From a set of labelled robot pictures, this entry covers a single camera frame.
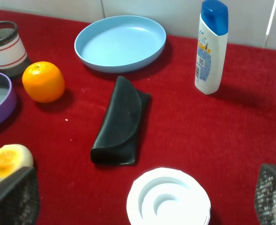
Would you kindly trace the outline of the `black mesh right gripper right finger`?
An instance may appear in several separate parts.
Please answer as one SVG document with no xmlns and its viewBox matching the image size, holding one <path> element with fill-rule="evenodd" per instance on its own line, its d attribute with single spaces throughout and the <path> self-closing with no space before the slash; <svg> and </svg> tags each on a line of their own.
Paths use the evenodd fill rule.
<svg viewBox="0 0 276 225">
<path fill-rule="evenodd" d="M 261 225 L 276 225 L 276 165 L 261 165 L 254 208 Z"/>
</svg>

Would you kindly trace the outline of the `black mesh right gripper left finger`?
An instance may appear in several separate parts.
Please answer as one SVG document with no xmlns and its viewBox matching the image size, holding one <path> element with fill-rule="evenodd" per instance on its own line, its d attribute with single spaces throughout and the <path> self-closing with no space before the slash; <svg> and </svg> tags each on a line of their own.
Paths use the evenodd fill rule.
<svg viewBox="0 0 276 225">
<path fill-rule="evenodd" d="M 39 211 L 35 167 L 22 167 L 0 182 L 0 225 L 35 225 Z"/>
</svg>

